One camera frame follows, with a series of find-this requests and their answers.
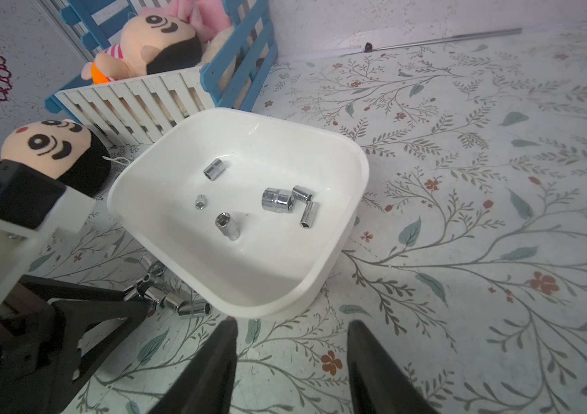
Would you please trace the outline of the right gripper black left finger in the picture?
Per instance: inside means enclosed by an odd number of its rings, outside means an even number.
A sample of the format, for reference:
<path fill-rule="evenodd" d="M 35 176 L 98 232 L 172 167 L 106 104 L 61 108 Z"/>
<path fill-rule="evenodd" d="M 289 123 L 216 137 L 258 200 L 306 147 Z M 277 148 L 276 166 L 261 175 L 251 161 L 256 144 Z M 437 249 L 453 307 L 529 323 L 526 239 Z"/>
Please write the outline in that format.
<path fill-rule="evenodd" d="M 152 413 L 228 413 L 236 378 L 237 322 L 218 324 Z"/>

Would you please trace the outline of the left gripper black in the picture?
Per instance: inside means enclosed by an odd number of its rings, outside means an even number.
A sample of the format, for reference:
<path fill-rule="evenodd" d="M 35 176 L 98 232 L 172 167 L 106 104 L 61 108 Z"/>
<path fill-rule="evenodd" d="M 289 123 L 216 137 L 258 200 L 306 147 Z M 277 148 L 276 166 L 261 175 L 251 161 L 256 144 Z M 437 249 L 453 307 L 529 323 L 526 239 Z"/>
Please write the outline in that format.
<path fill-rule="evenodd" d="M 110 354 L 146 319 L 151 305 L 117 290 L 22 276 L 0 305 L 0 413 L 60 413 Z M 119 326 L 85 354 L 96 326 Z"/>

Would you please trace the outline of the chrome socket long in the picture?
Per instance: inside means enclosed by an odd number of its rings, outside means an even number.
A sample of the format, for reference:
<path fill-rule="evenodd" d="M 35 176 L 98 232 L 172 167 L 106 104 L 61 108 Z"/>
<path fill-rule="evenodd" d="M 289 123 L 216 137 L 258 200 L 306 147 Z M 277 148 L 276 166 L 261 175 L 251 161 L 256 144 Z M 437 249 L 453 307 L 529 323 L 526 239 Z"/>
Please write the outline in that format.
<path fill-rule="evenodd" d="M 206 317 L 211 313 L 212 306 L 205 302 L 185 302 L 179 305 L 176 312 L 180 317 Z"/>

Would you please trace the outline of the small chrome socket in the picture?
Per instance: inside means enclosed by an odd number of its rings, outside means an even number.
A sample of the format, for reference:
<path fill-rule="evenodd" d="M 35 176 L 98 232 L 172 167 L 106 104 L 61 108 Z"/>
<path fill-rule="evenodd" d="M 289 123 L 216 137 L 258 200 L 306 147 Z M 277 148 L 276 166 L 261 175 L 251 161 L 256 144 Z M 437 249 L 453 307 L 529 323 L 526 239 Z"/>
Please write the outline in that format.
<path fill-rule="evenodd" d="M 203 210 L 207 207 L 208 205 L 208 200 L 207 197 L 203 194 L 200 194 L 196 197 L 195 203 L 194 203 L 194 207 L 197 210 Z"/>

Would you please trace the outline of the plush doll in crib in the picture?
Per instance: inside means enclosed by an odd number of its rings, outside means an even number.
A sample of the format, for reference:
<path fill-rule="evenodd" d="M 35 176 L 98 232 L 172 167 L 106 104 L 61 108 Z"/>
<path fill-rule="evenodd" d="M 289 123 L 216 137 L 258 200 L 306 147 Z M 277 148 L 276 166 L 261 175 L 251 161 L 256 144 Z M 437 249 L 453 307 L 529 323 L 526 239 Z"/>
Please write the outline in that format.
<path fill-rule="evenodd" d="M 81 78 L 99 85 L 195 67 L 203 56 L 193 26 L 176 17 L 139 15 L 127 22 L 119 43 L 96 55 Z"/>

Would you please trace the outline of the large chrome socket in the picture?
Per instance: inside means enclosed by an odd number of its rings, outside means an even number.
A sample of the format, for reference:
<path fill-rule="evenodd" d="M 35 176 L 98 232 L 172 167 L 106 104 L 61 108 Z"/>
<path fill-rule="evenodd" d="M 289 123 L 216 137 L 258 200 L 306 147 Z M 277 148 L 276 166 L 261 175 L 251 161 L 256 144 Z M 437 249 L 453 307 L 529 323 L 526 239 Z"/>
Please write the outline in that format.
<path fill-rule="evenodd" d="M 262 209 L 278 214 L 291 213 L 295 204 L 293 193 L 288 190 L 268 187 L 262 193 Z"/>

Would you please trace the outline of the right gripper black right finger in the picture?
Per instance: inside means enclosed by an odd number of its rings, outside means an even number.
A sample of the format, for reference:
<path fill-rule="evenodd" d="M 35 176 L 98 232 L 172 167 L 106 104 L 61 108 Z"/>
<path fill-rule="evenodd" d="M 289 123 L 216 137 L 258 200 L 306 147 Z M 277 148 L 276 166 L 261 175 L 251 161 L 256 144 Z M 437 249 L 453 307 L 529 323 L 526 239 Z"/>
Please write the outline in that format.
<path fill-rule="evenodd" d="M 437 412 L 359 320 L 348 328 L 347 366 L 355 413 Z"/>

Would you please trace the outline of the blue white toy crib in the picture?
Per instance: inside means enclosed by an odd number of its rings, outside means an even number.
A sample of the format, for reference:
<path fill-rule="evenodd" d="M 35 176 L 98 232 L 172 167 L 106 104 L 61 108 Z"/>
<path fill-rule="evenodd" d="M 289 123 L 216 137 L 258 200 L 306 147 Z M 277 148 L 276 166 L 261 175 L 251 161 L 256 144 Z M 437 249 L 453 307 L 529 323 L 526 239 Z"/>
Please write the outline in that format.
<path fill-rule="evenodd" d="M 278 56 L 266 1 L 225 1 L 234 31 L 202 67 L 95 85 L 76 77 L 45 101 L 107 146 L 150 144 L 185 118 L 216 107 L 250 111 Z"/>

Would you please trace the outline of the pink blanket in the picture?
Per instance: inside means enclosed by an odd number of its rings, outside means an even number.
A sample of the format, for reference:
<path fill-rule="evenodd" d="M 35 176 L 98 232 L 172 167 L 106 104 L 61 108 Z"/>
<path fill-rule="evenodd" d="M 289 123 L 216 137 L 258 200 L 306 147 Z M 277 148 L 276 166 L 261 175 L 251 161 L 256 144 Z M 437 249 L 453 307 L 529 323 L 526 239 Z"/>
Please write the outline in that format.
<path fill-rule="evenodd" d="M 164 7 L 142 8 L 139 14 L 179 18 L 195 29 L 202 43 L 211 41 L 232 26 L 222 0 L 172 0 Z"/>

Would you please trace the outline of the white plastic storage box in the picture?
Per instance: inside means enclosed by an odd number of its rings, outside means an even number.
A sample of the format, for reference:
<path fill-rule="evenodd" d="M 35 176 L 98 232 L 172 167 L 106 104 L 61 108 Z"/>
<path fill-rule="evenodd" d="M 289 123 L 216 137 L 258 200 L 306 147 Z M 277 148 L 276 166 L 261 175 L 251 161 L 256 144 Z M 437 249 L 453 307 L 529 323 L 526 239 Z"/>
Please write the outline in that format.
<path fill-rule="evenodd" d="M 219 158 L 214 181 L 204 169 Z M 188 117 L 145 150 L 110 188 L 107 208 L 136 241 L 218 311 L 280 320 L 309 308 L 334 267 L 369 182 L 362 149 L 338 133 L 254 113 L 215 108 Z M 268 187 L 313 192 L 319 212 L 300 226 L 262 209 Z M 203 194 L 208 205 L 194 207 Z M 229 212 L 241 236 L 215 219 Z"/>

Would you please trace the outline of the plush doll on table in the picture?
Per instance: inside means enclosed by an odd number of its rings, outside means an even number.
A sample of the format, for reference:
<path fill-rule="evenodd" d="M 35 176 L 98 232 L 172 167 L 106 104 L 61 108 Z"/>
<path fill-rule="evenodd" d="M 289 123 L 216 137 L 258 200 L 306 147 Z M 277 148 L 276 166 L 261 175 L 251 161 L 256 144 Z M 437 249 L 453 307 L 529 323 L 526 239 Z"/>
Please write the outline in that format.
<path fill-rule="evenodd" d="M 90 129 L 72 120 L 45 120 L 24 125 L 3 142 L 0 160 L 12 160 L 97 196 L 110 175 L 110 154 Z"/>

